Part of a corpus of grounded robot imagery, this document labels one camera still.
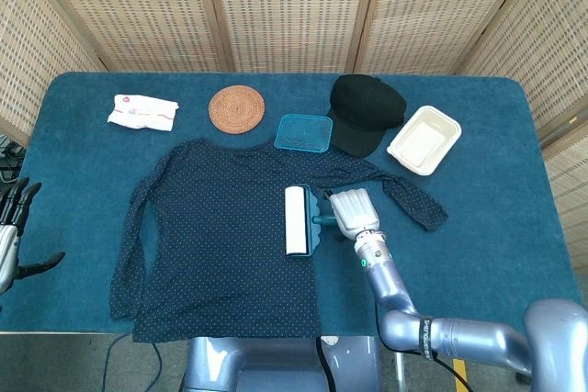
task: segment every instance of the white tray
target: white tray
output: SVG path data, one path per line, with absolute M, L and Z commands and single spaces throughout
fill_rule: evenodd
M 416 174 L 427 176 L 461 135 L 461 126 L 432 106 L 423 106 L 396 135 L 387 152 Z

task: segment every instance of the black cap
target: black cap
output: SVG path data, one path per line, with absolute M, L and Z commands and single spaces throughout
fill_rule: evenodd
M 382 140 L 386 129 L 404 122 L 402 95 L 369 75 L 340 76 L 331 92 L 331 144 L 354 156 L 365 157 Z

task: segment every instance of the cap brim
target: cap brim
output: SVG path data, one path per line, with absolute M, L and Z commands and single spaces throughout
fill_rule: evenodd
M 349 127 L 332 109 L 327 114 L 333 121 L 331 144 L 354 156 L 364 158 L 371 154 L 382 141 L 385 130 L 367 132 Z

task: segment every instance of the translucent blue box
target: translucent blue box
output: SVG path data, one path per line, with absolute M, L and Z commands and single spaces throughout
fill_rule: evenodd
M 333 121 L 316 115 L 286 114 L 277 128 L 274 147 L 322 153 L 329 149 Z

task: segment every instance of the blue tablecloth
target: blue tablecloth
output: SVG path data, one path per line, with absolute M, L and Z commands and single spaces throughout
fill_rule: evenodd
M 325 115 L 336 74 L 67 73 L 50 86 L 22 176 L 43 187 L 31 207 L 20 259 L 64 250 L 63 262 L 0 297 L 2 330 L 130 330 L 109 316 L 108 290 L 130 192 L 181 141 L 207 137 L 245 147 L 275 135 L 282 115 Z M 432 316 L 497 320 L 522 329 L 525 308 L 543 297 L 579 299 L 525 94 L 505 78 L 381 75 L 407 100 L 407 118 L 432 105 L 456 119 L 461 138 L 428 177 L 401 167 L 385 146 L 368 159 L 410 178 L 449 220 L 425 232 L 381 191 L 366 185 L 390 251 L 416 307 Z M 266 101 L 260 125 L 243 135 L 217 131 L 208 102 L 222 87 L 247 84 Z M 174 130 L 107 123 L 115 94 L 175 100 Z M 156 231 L 143 238 L 153 261 Z M 313 256 L 322 331 L 373 332 L 370 295 L 350 241 L 325 233 Z

